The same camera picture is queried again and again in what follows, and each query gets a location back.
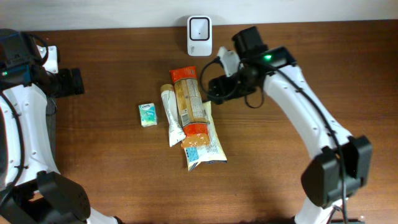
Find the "white packet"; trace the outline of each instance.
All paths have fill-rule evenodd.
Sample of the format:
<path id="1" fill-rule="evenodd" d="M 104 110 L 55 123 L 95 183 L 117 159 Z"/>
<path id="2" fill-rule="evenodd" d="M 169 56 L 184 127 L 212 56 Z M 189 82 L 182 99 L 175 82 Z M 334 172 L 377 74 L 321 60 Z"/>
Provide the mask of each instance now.
<path id="1" fill-rule="evenodd" d="M 177 119 L 177 99 L 175 98 L 174 87 L 171 84 L 162 85 L 160 91 L 169 121 L 169 145 L 172 147 L 179 141 L 184 140 L 186 136 Z"/>
<path id="2" fill-rule="evenodd" d="M 201 162 L 212 164 L 215 162 L 226 161 L 226 156 L 221 147 L 220 140 L 218 139 L 216 128 L 214 126 L 213 117 L 211 116 L 211 102 L 203 104 L 207 118 L 207 128 L 210 137 L 210 144 L 207 146 L 186 147 L 184 148 L 187 157 L 188 171 L 193 170 Z"/>

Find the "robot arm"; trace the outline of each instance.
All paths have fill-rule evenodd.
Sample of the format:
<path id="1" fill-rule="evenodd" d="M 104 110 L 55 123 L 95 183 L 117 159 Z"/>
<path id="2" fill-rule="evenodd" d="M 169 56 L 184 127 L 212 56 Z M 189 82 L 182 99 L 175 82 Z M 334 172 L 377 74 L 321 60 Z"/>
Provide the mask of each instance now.
<path id="1" fill-rule="evenodd" d="M 268 50 L 255 27 L 242 30 L 233 41 L 236 52 L 222 47 L 218 57 L 207 65 L 219 63 L 225 75 L 212 79 L 206 91 L 201 83 L 206 66 L 199 77 L 202 90 L 211 101 L 221 104 L 246 97 L 260 87 L 282 108 L 312 159 L 302 175 L 307 198 L 294 223 L 328 223 L 335 206 L 343 203 L 343 189 L 344 195 L 350 197 L 366 184 L 372 152 L 370 142 L 366 137 L 353 138 L 332 117 L 287 49 Z"/>
<path id="2" fill-rule="evenodd" d="M 84 88 L 79 69 L 59 70 L 56 46 L 40 47 L 35 39 L 43 43 L 0 30 L 0 214 L 10 223 L 121 224 L 90 208 L 83 187 L 55 165 L 47 97 L 82 94 Z M 43 197 L 32 200 L 36 193 Z"/>

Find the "small teal packet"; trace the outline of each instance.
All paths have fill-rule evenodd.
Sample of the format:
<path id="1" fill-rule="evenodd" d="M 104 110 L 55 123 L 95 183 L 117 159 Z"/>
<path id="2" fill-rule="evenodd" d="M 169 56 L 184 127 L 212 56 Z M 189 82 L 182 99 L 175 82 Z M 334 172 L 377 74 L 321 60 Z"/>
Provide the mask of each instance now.
<path id="1" fill-rule="evenodd" d="M 141 117 L 142 127 L 157 125 L 155 104 L 148 103 L 144 105 L 139 105 L 138 108 L 139 108 L 139 115 Z"/>

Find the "wooden table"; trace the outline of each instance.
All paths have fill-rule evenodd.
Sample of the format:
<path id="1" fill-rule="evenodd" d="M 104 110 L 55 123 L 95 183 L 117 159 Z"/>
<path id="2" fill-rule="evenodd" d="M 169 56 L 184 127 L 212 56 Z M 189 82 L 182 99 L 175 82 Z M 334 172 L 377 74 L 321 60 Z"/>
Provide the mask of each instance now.
<path id="1" fill-rule="evenodd" d="M 300 176 L 310 159 L 270 98 L 257 110 L 243 99 L 213 105 L 227 164 L 201 164 L 188 173 L 180 146 L 168 144 L 160 86 L 171 82 L 169 70 L 196 65 L 200 71 L 247 27 L 214 27 L 212 57 L 187 55 L 184 27 L 38 33 L 59 47 L 60 67 L 79 67 L 83 75 L 86 93 L 58 100 L 56 161 L 85 188 L 92 207 L 126 223 L 237 223 L 300 210 Z M 270 48 L 290 50 L 330 113 L 374 146 L 369 184 L 350 198 L 349 217 L 396 223 L 398 21 L 258 28 Z M 206 75 L 222 74 L 214 66 Z M 253 104 L 258 99 L 250 97 Z M 159 124 L 143 128 L 137 106 L 148 102 Z"/>

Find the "white tube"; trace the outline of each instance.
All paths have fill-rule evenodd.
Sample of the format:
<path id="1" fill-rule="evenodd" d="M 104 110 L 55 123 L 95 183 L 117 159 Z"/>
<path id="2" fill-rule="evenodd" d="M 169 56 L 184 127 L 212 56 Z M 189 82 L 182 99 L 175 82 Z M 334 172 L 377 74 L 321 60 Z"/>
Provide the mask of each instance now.
<path id="1" fill-rule="evenodd" d="M 179 141 L 184 140 L 186 136 L 177 119 L 177 99 L 175 98 L 174 87 L 171 84 L 162 85 L 160 91 L 169 121 L 169 144 L 172 147 Z"/>

